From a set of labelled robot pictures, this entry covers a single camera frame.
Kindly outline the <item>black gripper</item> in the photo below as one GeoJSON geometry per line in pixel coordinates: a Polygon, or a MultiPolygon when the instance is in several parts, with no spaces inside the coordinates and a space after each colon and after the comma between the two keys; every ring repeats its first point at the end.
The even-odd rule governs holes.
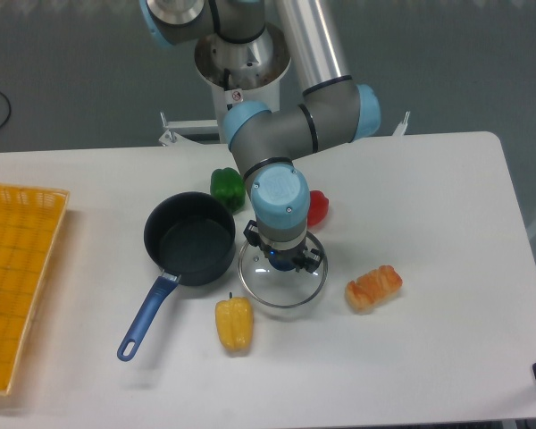
{"type": "Polygon", "coordinates": [[[294,265],[297,272],[314,273],[322,262],[322,251],[318,248],[306,248],[306,237],[298,236],[290,241],[268,240],[264,236],[260,237],[254,220],[247,223],[243,233],[248,245],[260,248],[269,261],[294,265]]]}

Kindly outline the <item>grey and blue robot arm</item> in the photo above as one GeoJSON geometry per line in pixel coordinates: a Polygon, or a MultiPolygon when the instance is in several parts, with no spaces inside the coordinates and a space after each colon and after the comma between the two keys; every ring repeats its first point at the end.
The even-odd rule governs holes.
{"type": "Polygon", "coordinates": [[[245,235],[282,271],[315,271],[310,191],[294,161],[374,134],[381,109],[355,83],[326,1],[279,1],[279,25],[261,1],[143,1],[153,36],[195,43],[194,62],[214,94],[219,135],[255,219],[245,235]]]}

